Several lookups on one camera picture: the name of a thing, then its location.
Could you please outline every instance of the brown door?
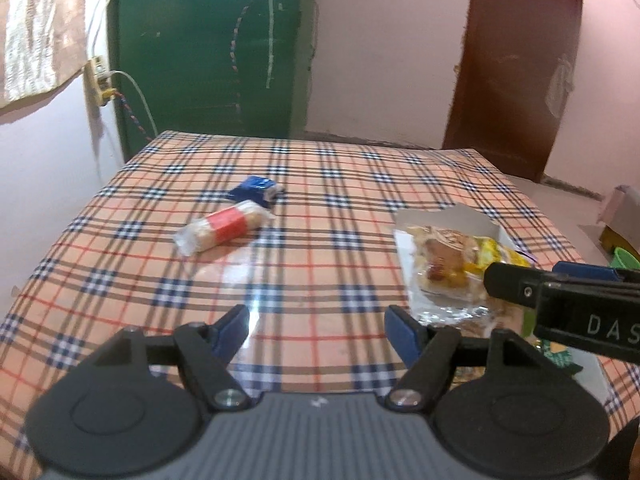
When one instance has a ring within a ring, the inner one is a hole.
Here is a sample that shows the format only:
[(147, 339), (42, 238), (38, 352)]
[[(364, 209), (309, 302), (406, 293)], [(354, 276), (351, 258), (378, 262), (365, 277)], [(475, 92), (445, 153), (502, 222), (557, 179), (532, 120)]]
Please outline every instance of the brown door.
[(539, 181), (566, 93), (546, 97), (560, 60), (575, 63), (581, 12), (582, 0), (471, 0), (444, 148)]

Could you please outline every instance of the plastic bag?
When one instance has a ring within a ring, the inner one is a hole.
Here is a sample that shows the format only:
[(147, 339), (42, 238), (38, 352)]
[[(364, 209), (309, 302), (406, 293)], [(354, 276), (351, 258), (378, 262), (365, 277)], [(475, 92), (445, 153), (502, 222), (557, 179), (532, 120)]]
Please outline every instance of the plastic bag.
[(508, 304), (488, 297), (482, 278), (493, 262), (530, 267), (528, 258), (492, 238), (431, 226), (406, 230), (415, 245), (411, 288), (425, 305), (418, 316), (420, 323), (450, 324), (465, 335), (487, 336), (501, 319), (513, 317)]

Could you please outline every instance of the metal screw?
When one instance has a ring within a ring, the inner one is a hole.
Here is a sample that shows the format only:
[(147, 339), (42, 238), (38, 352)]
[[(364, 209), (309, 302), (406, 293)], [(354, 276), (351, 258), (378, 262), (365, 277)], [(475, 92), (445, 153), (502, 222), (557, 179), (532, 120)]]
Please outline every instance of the metal screw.
[(422, 396), (415, 390), (394, 390), (389, 394), (389, 400), (396, 406), (410, 408), (420, 404)]
[(216, 393), (213, 398), (216, 404), (221, 408), (237, 408), (246, 400), (246, 394), (235, 388), (229, 388), (228, 390), (222, 390)]

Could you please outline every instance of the floor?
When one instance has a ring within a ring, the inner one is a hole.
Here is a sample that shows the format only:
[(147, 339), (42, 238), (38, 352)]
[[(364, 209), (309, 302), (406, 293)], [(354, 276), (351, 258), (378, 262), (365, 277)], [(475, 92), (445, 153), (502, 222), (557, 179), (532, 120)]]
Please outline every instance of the floor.
[(604, 228), (596, 224), (600, 202), (584, 196), (534, 184), (517, 176), (508, 178), (527, 195), (566, 236), (588, 264), (607, 265), (609, 255), (598, 238)]

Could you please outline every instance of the electrical outlet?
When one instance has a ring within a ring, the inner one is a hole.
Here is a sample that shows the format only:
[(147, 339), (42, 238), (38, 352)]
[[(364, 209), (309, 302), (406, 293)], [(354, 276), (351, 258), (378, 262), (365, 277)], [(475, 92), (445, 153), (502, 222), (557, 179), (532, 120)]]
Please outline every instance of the electrical outlet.
[(97, 106), (104, 106), (109, 101), (105, 91), (111, 88), (111, 76), (108, 75), (104, 56), (92, 57), (87, 61), (86, 70), (94, 102)]

